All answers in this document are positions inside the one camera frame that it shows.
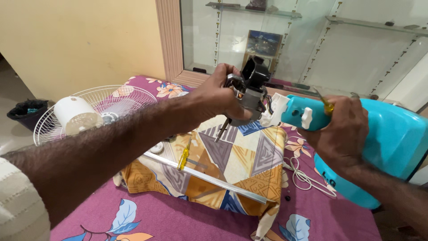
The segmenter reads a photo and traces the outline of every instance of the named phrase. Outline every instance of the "black plastic bag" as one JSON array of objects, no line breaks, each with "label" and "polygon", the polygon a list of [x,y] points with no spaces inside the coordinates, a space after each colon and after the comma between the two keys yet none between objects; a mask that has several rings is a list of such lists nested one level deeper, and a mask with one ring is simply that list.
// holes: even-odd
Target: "black plastic bag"
[{"label": "black plastic bag", "polygon": [[16,104],[15,108],[7,113],[7,117],[34,131],[38,120],[47,110],[47,100],[28,99],[25,102]]}]

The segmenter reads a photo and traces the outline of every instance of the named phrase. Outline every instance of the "hand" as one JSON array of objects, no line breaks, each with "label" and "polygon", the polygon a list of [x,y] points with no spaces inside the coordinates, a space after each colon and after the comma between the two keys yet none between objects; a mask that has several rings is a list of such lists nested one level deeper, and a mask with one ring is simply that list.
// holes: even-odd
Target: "hand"
[{"label": "hand", "polygon": [[241,75],[239,70],[229,64],[220,63],[214,73],[199,88],[186,95],[193,105],[193,117],[199,123],[227,113],[235,119],[250,119],[252,112],[242,107],[231,88],[224,88],[228,74]]},{"label": "hand", "polygon": [[362,151],[369,133],[368,112],[357,98],[327,96],[334,104],[331,122],[318,131],[299,129],[322,160],[344,177],[354,166],[363,164]]}]

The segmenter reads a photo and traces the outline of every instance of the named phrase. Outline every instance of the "aluminum rod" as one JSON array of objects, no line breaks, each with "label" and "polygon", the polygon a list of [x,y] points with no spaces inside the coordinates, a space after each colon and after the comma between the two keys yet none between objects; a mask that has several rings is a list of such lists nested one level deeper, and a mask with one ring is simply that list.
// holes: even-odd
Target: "aluminum rod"
[{"label": "aluminum rod", "polygon": [[[159,162],[161,164],[170,166],[172,168],[177,168],[177,164],[178,163],[173,162],[171,160],[168,160],[168,159],[166,159],[164,157],[160,157],[158,155],[155,155],[155,154],[153,154],[151,152],[147,151],[147,152],[145,152],[143,154],[143,156],[148,157],[150,159],[153,159],[153,160],[155,160],[155,161],[157,161],[157,162]],[[194,177],[200,178],[200,179],[202,179],[204,181],[207,181],[209,183],[212,183],[214,185],[217,185],[217,186],[222,187],[224,189],[227,189],[229,191],[241,194],[242,196],[247,197],[249,199],[252,199],[252,200],[254,200],[256,202],[260,202],[262,204],[266,204],[267,199],[265,197],[263,197],[263,196],[260,196],[258,194],[252,193],[252,192],[247,191],[245,189],[242,189],[240,187],[234,186],[234,185],[229,184],[229,183],[227,183],[225,181],[219,180],[217,178],[214,178],[214,177],[206,175],[206,174],[204,174],[202,172],[193,170],[193,169],[188,168],[186,166],[180,172],[184,172],[184,173],[190,174],[190,175],[192,175]]]}]

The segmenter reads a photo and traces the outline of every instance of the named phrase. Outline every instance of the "hairy forearm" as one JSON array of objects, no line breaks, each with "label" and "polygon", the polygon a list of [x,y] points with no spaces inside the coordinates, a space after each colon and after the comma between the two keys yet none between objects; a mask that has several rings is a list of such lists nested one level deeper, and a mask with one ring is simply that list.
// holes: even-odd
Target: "hairy forearm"
[{"label": "hairy forearm", "polygon": [[428,238],[428,192],[383,173],[370,164],[352,168],[346,179],[370,193],[385,208],[396,211],[404,221]]},{"label": "hairy forearm", "polygon": [[113,124],[3,157],[33,183],[54,227],[127,164],[184,130],[189,105],[183,97],[165,101]]}]

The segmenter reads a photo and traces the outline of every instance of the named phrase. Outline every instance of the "yellow wall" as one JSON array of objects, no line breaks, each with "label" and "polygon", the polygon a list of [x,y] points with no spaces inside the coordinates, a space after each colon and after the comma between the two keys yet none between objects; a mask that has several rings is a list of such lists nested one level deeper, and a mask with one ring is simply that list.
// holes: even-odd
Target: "yellow wall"
[{"label": "yellow wall", "polygon": [[36,98],[165,78],[155,0],[2,0],[0,52]]}]

